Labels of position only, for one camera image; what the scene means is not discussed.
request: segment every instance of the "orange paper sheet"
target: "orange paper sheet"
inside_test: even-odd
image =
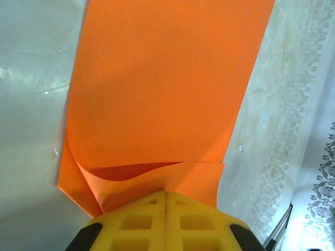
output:
[[[92,216],[157,190],[215,207],[273,3],[90,1],[60,189]]]

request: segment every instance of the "orange paper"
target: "orange paper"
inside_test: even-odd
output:
[[[157,190],[215,207],[273,2],[90,1],[59,187],[92,216]]]

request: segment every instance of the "yellow plastic object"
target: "yellow plastic object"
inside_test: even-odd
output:
[[[176,192],[158,191],[89,221],[66,251],[262,251],[248,226]]]

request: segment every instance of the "rectangular hole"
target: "rectangular hole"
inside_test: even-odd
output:
[[[116,237],[112,251],[148,251],[149,238]]]
[[[182,215],[180,217],[181,230],[213,230],[211,220],[206,215]]]
[[[149,214],[131,214],[127,215],[121,223],[120,229],[136,230],[151,229],[152,216]]]
[[[220,241],[216,237],[183,237],[183,251],[221,251]]]

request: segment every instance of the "white surface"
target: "white surface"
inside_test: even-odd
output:
[[[226,156],[219,208],[260,238],[293,192],[330,61],[328,8],[277,1]],[[55,186],[54,151],[83,11],[83,0],[0,1],[0,250],[63,250],[88,220]]]
[[[335,250],[335,157],[330,155],[335,153],[333,123],[335,54],[293,193],[293,210],[282,245],[283,251],[305,251],[308,248]],[[331,144],[328,149],[330,152],[325,149],[327,144]],[[324,173],[320,170],[320,165],[325,165],[322,169]]]

